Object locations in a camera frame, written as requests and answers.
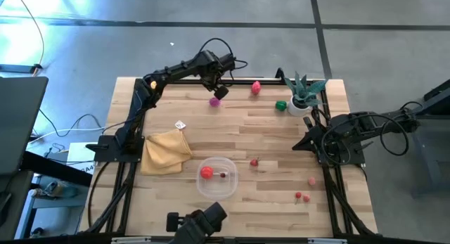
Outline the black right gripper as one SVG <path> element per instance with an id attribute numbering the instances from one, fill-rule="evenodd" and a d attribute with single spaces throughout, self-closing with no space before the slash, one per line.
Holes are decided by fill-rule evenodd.
<path id="1" fill-rule="evenodd" d="M 324 135 L 327 132 L 325 126 L 320 121 L 313 124 L 310 117 L 304 118 L 304 123 L 308 131 L 304 137 L 296 143 L 292 150 L 294 151 L 309 151 L 316 154 L 319 163 L 329 163 L 328 157 L 324 150 Z"/>

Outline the clear plastic tupperware container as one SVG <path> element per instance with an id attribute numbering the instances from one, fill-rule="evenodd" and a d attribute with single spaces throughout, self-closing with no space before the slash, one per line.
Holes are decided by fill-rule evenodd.
<path id="1" fill-rule="evenodd" d="M 202 167 L 209 166 L 214 172 L 226 172 L 225 178 L 213 176 L 211 179 L 203 179 L 200 176 Z M 203 160 L 197 171 L 197 190 L 211 200 L 223 200 L 231 197 L 238 187 L 238 169 L 233 161 L 224 157 L 210 157 Z"/>

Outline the green plant in white pot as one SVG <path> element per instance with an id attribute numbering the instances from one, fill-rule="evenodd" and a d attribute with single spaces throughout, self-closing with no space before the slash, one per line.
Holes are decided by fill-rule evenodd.
<path id="1" fill-rule="evenodd" d="M 317 95 L 323 91 L 328 82 L 327 79 L 307 84 L 307 76 L 295 73 L 295 82 L 285 77 L 285 84 L 292 92 L 290 101 L 288 102 L 287 110 L 293 116 L 301 116 L 306 111 L 321 105 L 322 102 L 317 98 Z"/>

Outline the yellow folded cloth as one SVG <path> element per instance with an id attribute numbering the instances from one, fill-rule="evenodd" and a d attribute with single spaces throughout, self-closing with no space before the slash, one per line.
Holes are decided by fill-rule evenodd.
<path id="1" fill-rule="evenodd" d="M 151 134 L 144 143 L 141 174 L 177 174 L 182 171 L 183 163 L 192 157 L 193 153 L 181 130 Z"/>

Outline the dark blue-grey cart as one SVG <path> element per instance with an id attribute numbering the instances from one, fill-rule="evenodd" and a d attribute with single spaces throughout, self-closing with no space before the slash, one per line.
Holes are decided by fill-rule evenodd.
<path id="1" fill-rule="evenodd" d="M 427 182 L 412 196 L 450 192 L 450 79 L 427 92 L 414 112 L 421 126 L 412 139 Z"/>

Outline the white printed box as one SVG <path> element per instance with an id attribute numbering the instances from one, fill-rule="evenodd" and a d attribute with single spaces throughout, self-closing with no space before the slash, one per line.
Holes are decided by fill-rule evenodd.
<path id="1" fill-rule="evenodd" d="M 93 174 L 96 166 L 94 162 L 95 152 L 88 149 L 87 144 L 90 144 L 90 142 L 71 143 L 66 165 L 87 174 Z"/>

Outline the black side desk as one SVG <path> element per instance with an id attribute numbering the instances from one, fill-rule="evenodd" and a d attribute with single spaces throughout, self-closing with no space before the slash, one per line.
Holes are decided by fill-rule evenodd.
<path id="1" fill-rule="evenodd" d="M 52 159 L 25 151 L 20 163 L 20 170 L 29 170 L 34 173 L 53 177 L 73 184 L 89 187 L 92 175 L 71 166 L 63 165 Z"/>

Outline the dark grey monitor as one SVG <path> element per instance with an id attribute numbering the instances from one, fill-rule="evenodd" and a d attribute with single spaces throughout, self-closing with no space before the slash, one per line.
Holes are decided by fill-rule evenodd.
<path id="1" fill-rule="evenodd" d="M 0 175 L 19 169 L 48 81 L 47 77 L 0 78 Z"/>

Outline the black floor plate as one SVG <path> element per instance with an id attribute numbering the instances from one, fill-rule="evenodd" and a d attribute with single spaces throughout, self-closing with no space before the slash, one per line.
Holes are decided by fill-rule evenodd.
<path id="1" fill-rule="evenodd" d="M 34 65 L 0 64 L 0 72 L 34 74 L 39 69 L 42 69 L 42 66 L 40 64 Z"/>

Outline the dark grey cabinet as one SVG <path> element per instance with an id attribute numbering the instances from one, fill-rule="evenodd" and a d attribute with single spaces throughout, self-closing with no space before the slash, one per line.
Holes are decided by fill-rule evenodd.
<path id="1" fill-rule="evenodd" d="M 33 174 L 19 171 L 0 175 L 0 241 L 14 239 Z"/>

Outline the black aluminium table frame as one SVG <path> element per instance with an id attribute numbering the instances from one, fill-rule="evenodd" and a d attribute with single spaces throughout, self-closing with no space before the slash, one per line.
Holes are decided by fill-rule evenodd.
<path id="1" fill-rule="evenodd" d="M 199 84 L 170 84 L 146 113 L 145 135 L 173 130 L 181 120 L 193 157 L 178 174 L 136 175 L 125 233 L 163 236 L 169 212 L 207 209 L 212 200 L 197 190 L 198 167 L 207 158 L 224 157 L 238 169 L 238 187 L 221 201 L 228 215 L 222 236 L 332 236 L 322 169 L 312 153 L 292 150 L 307 130 L 303 119 L 275 108 L 276 101 L 290 99 L 289 88 L 263 79 L 255 96 L 240 78 L 219 107 L 210 106 L 211 97 Z M 258 167 L 250 165 L 254 158 Z M 298 204 L 296 192 L 302 193 Z"/>

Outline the silver bracket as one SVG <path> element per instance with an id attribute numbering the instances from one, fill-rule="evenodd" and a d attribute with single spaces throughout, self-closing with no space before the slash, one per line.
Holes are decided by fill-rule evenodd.
<path id="1" fill-rule="evenodd" d="M 346 239 L 339 238 L 308 238 L 308 244 L 348 244 Z"/>
<path id="2" fill-rule="evenodd" d="M 149 244 L 151 238 L 145 236 L 127 236 L 112 238 L 110 244 Z"/>

